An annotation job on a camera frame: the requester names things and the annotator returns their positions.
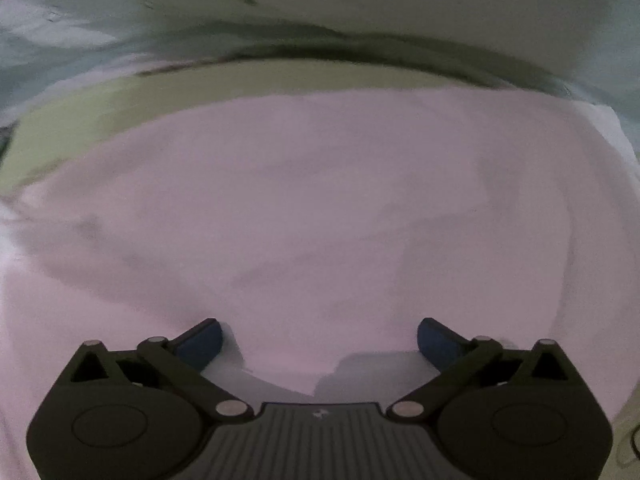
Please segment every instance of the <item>blue gripper pad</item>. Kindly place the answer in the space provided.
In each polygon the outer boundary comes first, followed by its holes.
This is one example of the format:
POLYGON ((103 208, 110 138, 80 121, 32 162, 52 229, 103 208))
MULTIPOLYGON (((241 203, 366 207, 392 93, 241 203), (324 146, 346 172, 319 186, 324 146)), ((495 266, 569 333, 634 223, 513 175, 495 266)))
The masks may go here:
POLYGON ((171 341, 171 347, 180 361, 201 372, 220 353, 222 343, 220 323, 207 319, 171 341))
POLYGON ((442 323, 426 317, 418 327, 420 353, 439 371, 452 365, 470 349, 470 343, 442 323))

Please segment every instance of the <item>white fabric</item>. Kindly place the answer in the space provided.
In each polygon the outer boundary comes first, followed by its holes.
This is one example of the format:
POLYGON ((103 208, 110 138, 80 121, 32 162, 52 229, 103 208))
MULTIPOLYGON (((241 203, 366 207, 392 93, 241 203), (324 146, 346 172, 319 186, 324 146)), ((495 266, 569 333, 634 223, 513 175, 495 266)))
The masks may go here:
POLYGON ((63 164, 2 224, 3 480, 37 478, 24 432, 83 340, 210 316, 229 343, 206 374, 253 404, 386 404, 434 376, 429 316, 557 339, 612 418, 640 362, 615 139, 604 108, 531 92, 344 91, 185 110, 63 164))
MULTIPOLYGON (((229 56, 265 42, 296 45, 294 24, 299 23, 325 27, 327 32, 398 34, 486 49, 507 58, 480 57, 482 68, 500 72, 508 60, 526 62, 511 75, 524 74, 530 85, 543 89, 540 80, 544 75, 527 65, 531 63, 584 87, 588 100, 612 106, 625 120, 625 132, 640 150, 640 26, 636 19, 640 0, 256 3, 0 0, 0 125, 16 120, 24 102, 46 87, 98 66, 116 64, 124 70, 144 62, 229 56), (270 30, 275 38, 267 41, 270 30)), ((319 44, 314 38, 319 29, 309 28, 305 34, 312 44, 319 44)), ((449 51, 454 59, 478 61, 469 52, 449 51)), ((391 59, 412 61, 399 48, 391 52, 391 59)), ((428 56, 422 60, 427 66, 428 61, 428 56)), ((523 85, 521 79, 517 84, 523 85)))

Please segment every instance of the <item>small logo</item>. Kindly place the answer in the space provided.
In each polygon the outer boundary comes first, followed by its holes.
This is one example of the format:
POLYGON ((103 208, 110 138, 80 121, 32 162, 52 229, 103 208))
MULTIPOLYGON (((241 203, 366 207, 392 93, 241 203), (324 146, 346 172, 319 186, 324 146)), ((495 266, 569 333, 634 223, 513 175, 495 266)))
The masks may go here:
POLYGON ((313 415, 318 420, 323 420, 324 418, 327 418, 329 415, 331 415, 331 412, 328 412, 327 410, 316 410, 311 415, 313 415))

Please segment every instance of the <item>white surface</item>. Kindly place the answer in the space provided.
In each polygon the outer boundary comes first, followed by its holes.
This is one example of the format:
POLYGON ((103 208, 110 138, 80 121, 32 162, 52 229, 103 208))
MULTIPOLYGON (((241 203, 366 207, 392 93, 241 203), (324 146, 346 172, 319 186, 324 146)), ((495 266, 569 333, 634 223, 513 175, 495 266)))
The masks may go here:
POLYGON ((3 225, 7 478, 36 478, 24 430, 80 342, 210 316, 235 343, 207 375, 254 406, 388 404, 434 375, 415 351, 430 316, 557 340, 613 418, 640 360, 622 159, 571 102, 455 88, 238 99, 97 146, 3 225))
MULTIPOLYGON (((6 88, 20 87, 3 99, 19 105, 33 97, 23 86, 47 70, 55 70, 48 84, 77 75, 78 66, 60 70, 67 63, 93 56, 94 63, 87 61, 79 73, 94 68, 98 48, 98 65, 121 54, 149 61, 215 58, 264 44, 261 35, 270 30, 279 32, 267 43, 287 41, 284 24, 302 23, 347 34, 453 41, 531 63, 593 89, 594 100, 628 116, 626 127, 640 149, 640 0, 256 1, 248 6, 242 0, 0 0, 0 70, 12 82, 6 88), (195 27, 210 28, 190 36, 195 27)), ((402 58, 401 50, 392 52, 402 58)), ((428 55, 423 61, 428 65, 428 55)), ((540 76, 530 74, 531 82, 540 76)), ((0 121, 9 118, 0 112, 0 121)))
MULTIPOLYGON (((625 408, 614 422, 613 448, 601 480, 636 480, 640 478, 640 460, 636 456, 631 437, 640 426, 640 383, 625 408)), ((636 447, 640 449, 640 439, 636 436, 636 447)))
POLYGON ((10 194, 16 187, 40 179, 61 162, 84 154, 117 133, 185 108, 273 93, 444 85, 464 83, 389 66, 260 60, 121 77, 67 95, 57 88, 51 91, 49 102, 21 116, 11 150, 2 160, 0 194, 10 194))

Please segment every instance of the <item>wrinkled cloth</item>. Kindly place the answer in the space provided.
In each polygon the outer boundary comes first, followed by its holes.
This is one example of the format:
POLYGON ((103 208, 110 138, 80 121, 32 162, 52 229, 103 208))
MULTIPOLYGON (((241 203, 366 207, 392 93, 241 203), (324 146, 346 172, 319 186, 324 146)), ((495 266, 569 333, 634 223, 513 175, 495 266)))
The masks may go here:
POLYGON ((254 406, 386 406, 436 374, 415 341, 434 317, 556 339, 613 418, 640 376, 620 139, 608 108, 461 88, 242 98, 119 134, 6 212, 0 463, 37 478, 24 433, 82 341, 206 317, 226 343, 205 375, 254 406))

